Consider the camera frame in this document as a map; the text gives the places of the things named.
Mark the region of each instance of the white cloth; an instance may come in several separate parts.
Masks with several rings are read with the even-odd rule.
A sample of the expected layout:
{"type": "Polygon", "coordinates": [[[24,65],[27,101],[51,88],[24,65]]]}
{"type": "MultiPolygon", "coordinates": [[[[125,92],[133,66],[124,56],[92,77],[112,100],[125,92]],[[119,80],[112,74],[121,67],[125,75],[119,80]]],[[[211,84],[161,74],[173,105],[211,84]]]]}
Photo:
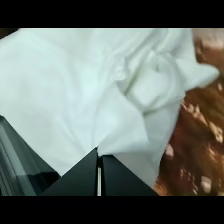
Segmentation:
{"type": "Polygon", "coordinates": [[[0,114],[60,175],[94,147],[153,187],[199,65],[191,29],[21,29],[0,41],[0,114]]]}

